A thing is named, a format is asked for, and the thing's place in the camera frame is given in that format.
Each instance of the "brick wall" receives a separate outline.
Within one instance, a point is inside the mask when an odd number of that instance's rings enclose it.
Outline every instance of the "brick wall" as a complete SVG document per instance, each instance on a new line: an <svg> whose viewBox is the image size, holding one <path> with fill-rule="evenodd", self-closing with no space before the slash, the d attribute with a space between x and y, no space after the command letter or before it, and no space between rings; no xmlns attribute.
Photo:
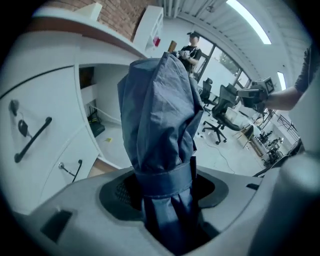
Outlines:
<svg viewBox="0 0 320 256"><path fill-rule="evenodd" d="M145 8L148 5L157 5L156 0L50 0L44 6L75 11L95 2L102 5L97 21L131 41L135 37Z"/></svg>

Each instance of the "fabric strap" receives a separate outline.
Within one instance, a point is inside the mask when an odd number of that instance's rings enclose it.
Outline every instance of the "fabric strap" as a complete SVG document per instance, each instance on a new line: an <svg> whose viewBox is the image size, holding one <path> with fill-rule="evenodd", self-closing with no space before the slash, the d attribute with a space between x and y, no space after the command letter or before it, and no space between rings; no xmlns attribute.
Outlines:
<svg viewBox="0 0 320 256"><path fill-rule="evenodd" d="M142 173L135 170L135 176L145 197L167 198L188 189L193 181L190 162L180 164L175 169L162 173Z"/></svg>

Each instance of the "cabinet door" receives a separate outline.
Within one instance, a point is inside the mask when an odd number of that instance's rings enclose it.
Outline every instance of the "cabinet door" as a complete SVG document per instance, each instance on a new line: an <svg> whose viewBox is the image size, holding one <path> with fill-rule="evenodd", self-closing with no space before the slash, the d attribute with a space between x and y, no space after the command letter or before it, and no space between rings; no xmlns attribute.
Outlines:
<svg viewBox="0 0 320 256"><path fill-rule="evenodd" d="M66 185L72 183L73 180L76 182L87 178L98 154L98 150L91 140L87 128L84 127L75 138L72 139L71 143L55 163L44 185L40 203L52 197Z"/></svg>
<svg viewBox="0 0 320 256"><path fill-rule="evenodd" d="M19 102L17 116L9 111L11 100ZM16 163L15 154L30 141L19 132L19 120L27 123L29 133L34 136L47 117L52 118L51 123ZM84 126L73 67L29 80L0 100L1 186L14 211L28 214L38 205L55 162L68 140Z"/></svg>

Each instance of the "white floor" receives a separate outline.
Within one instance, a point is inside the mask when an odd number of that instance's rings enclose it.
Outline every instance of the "white floor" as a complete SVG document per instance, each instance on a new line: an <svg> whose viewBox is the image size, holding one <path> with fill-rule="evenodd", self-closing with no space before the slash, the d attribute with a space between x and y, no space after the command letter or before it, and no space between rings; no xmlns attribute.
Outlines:
<svg viewBox="0 0 320 256"><path fill-rule="evenodd" d="M244 176L253 176L265 168L251 145L247 143L244 147L247 141L244 136L237 139L240 135L233 136L237 132L225 127L222 133L227 142L221 141L216 145L218 138L214 131L202 132L203 127L209 127L203 125L204 121L218 126L215 119L209 117L207 113L203 114L194 138L197 147L195 153L197 165Z"/></svg>
<svg viewBox="0 0 320 256"><path fill-rule="evenodd" d="M213 125L217 124L207 113L203 114L197 130L199 134L197 133L194 137L197 147L195 153L197 165L245 176L253 176L264 169L262 161L250 144L248 143L243 148L246 143L244 136L237 139L238 136L233 136L236 131L226 127L222 132L226 136L227 142L222 141L216 145L217 135L215 132L208 130L202 132L204 121ZM104 157L120 168L130 167L131 162L123 144L121 127L109 122L103 124L105 131L96 137L96 141Z"/></svg>

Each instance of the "blue fabric cover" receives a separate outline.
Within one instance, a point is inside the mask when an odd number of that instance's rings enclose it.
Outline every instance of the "blue fabric cover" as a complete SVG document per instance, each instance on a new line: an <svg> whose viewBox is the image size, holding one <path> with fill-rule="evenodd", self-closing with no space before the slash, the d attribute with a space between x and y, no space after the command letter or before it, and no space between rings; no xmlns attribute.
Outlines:
<svg viewBox="0 0 320 256"><path fill-rule="evenodd" d="M197 82L170 53L137 60L118 84L125 150L143 193L145 226L176 255L194 243L193 137L203 114Z"/></svg>

